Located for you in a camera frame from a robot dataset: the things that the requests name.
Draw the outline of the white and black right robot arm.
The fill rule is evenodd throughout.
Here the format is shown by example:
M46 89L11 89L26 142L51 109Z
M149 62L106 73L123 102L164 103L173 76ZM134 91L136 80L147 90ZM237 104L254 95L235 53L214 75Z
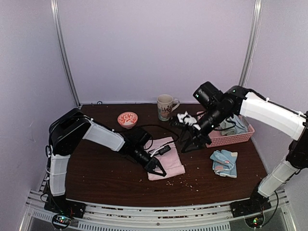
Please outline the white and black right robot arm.
M242 116L262 127L274 129L284 136L289 144L275 144L272 148L287 148L277 161L277 166L262 179L247 201L247 209L257 212L265 201L294 175L308 167L308 115L284 107L259 94L257 91L242 86L233 86L221 92L211 82L200 85L193 93L194 98L205 109L201 118L188 112L177 114L176 119L189 131L190 137L182 148L186 152L190 145L197 149L209 144L210 132L223 120L232 116Z

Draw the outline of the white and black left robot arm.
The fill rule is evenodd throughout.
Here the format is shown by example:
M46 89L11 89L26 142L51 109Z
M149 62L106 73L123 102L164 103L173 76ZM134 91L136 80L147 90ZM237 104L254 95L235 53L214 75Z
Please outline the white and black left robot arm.
M49 144L45 152L48 158L46 172L50 205L59 214L69 210L66 200L65 180L69 159L82 140L88 140L122 155L128 155L148 173L165 177L161 162L145 151L151 135L142 128L133 128L123 134L95 121L78 108L54 121L49 127Z

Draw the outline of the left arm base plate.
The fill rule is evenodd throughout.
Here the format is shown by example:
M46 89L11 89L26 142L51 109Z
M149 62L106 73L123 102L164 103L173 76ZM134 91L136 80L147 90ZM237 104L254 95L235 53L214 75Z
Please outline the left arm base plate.
M84 203L69 200L61 203L58 202L57 204L50 201L45 203L44 209L70 218L83 218L86 205Z

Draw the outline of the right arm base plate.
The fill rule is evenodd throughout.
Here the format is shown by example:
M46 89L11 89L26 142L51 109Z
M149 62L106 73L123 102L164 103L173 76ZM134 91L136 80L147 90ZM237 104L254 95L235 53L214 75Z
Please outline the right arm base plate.
M248 216L254 213L261 213L264 210L271 208L269 201L259 202L258 200L252 200L251 198L235 201L230 203L231 212L234 218Z

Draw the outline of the large pink towel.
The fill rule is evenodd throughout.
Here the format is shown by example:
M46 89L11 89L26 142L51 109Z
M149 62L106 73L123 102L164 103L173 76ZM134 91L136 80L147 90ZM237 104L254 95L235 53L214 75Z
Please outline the large pink towel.
M161 138L161 139L157 139L153 141L153 144L151 146L151 148L149 149L155 149L158 148L159 146L162 146L163 144L169 142L169 141L173 141L172 137L165 137L165 138ZM152 143L152 140L147 141L147 143L145 144L144 148L147 149L150 147ZM148 180L149 181L155 181L155 180L164 180L167 178L171 178L171 177L175 177L181 174L185 174L185 168L184 165L181 163L177 148L175 146L174 143L170 143L168 144L171 148L170 151L166 152L163 155L158 155L155 156L161 163L162 167L164 168L164 170L166 171L166 176L159 176L159 175L155 175L152 173L148 173Z

